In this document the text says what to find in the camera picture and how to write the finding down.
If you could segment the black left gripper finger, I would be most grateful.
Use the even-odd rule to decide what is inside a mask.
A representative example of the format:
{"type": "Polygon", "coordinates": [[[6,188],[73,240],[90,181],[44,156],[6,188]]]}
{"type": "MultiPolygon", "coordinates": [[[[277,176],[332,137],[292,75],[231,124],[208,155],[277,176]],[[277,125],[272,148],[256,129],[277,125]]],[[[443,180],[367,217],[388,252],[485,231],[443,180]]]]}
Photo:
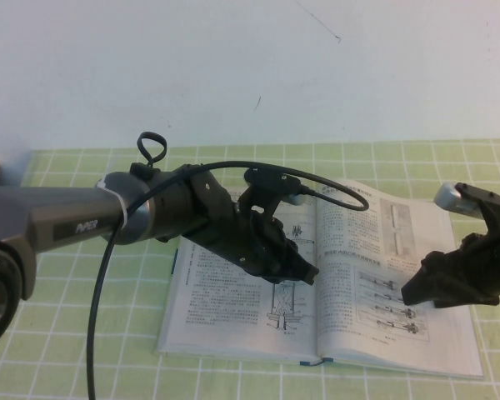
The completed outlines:
{"type": "Polygon", "coordinates": [[[286,244],[285,256],[282,260],[282,269],[292,266],[295,262],[306,261],[316,268],[316,276],[319,273],[314,265],[314,241],[310,239],[288,239],[286,244]]]}
{"type": "Polygon", "coordinates": [[[303,282],[312,286],[316,277],[316,268],[309,262],[295,262],[292,266],[283,268],[278,274],[270,278],[274,284],[286,281],[303,282]]]}

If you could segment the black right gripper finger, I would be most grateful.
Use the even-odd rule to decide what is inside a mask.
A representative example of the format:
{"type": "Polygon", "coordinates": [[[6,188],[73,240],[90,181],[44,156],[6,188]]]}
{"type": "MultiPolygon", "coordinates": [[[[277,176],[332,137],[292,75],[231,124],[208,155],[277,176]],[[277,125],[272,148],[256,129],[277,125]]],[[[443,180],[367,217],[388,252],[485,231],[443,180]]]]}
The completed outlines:
{"type": "Polygon", "coordinates": [[[445,254],[439,251],[430,252],[422,261],[419,270],[411,277],[404,288],[426,288],[440,271],[445,254]]]}
{"type": "Polygon", "coordinates": [[[402,287],[402,300],[406,306],[430,303],[439,308],[441,276],[414,276],[402,287]]]}

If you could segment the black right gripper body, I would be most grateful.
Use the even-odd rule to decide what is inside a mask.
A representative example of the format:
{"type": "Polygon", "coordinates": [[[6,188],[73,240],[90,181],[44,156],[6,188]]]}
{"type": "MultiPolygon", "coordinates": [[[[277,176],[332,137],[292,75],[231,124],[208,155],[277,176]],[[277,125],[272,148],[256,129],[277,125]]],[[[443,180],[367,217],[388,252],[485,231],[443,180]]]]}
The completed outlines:
{"type": "Polygon", "coordinates": [[[443,274],[437,308],[500,303],[500,232],[471,233],[448,256],[451,269],[443,274]]]}

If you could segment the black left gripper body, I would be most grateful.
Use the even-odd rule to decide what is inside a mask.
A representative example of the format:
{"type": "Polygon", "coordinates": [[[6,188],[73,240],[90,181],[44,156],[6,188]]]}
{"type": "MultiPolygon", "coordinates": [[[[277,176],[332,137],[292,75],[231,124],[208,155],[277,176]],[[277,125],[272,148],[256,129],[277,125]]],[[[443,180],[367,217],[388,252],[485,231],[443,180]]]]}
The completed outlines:
{"type": "Polygon", "coordinates": [[[300,193],[300,180],[278,170],[247,170],[244,180],[247,189],[234,201],[211,173],[191,177],[206,222],[184,237],[270,282],[282,270],[288,240],[273,214],[281,201],[300,193]]]}

